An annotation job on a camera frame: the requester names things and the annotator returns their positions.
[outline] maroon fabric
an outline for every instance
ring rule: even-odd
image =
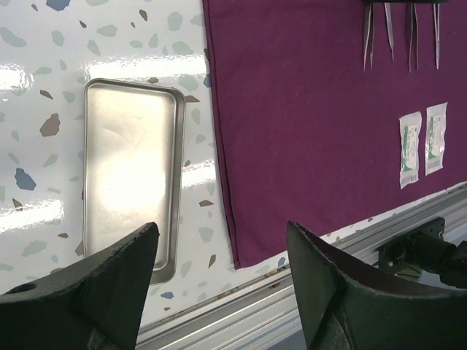
[[[420,70],[408,72],[405,6],[375,4],[363,71],[358,0],[204,0],[217,151],[235,266],[283,252],[295,220],[318,235],[467,180],[467,1],[417,5]],[[448,102],[444,169],[425,177],[426,107]],[[420,180],[400,190],[398,118],[423,115]]]

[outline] sealed packet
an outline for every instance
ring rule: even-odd
[[[418,136],[422,127],[422,114],[415,112],[399,119],[401,132],[401,189],[418,181]]]
[[[447,102],[426,109],[425,175],[443,169],[446,108]]]

